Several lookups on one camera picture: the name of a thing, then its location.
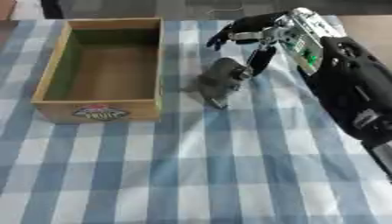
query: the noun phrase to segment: wooden box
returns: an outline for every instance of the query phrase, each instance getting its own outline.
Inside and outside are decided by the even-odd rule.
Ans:
[[[31,103],[55,123],[157,120],[160,18],[70,20]]]

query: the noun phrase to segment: blue checkered tablecloth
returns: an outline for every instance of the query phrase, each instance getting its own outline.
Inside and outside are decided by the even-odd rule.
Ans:
[[[280,52],[225,111],[186,87],[226,21],[165,22],[160,122],[54,125],[30,99],[62,22],[20,22],[0,54],[0,223],[392,223],[392,185]]]

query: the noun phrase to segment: box label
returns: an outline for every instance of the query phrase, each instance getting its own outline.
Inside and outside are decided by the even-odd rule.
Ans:
[[[129,112],[123,111],[117,108],[110,108],[106,104],[91,104],[81,108],[78,108],[73,115],[78,117],[85,117],[101,122],[109,122],[124,116],[127,116]]]

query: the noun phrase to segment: gray object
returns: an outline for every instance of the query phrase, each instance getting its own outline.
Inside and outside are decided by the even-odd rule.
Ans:
[[[240,88],[241,80],[234,79],[243,74],[245,66],[230,58],[215,61],[198,76],[198,90],[204,100],[217,109],[228,106],[228,96]]]

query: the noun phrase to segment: robotic hand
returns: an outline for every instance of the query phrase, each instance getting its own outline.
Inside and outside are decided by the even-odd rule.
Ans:
[[[361,140],[392,178],[392,161],[378,155],[392,155],[392,73],[374,55],[305,8],[241,18],[211,37],[207,46],[220,50],[228,40],[258,42],[259,47],[245,66],[219,59],[199,76],[199,91],[207,102],[224,109],[242,81],[266,68],[279,43],[333,120]]]

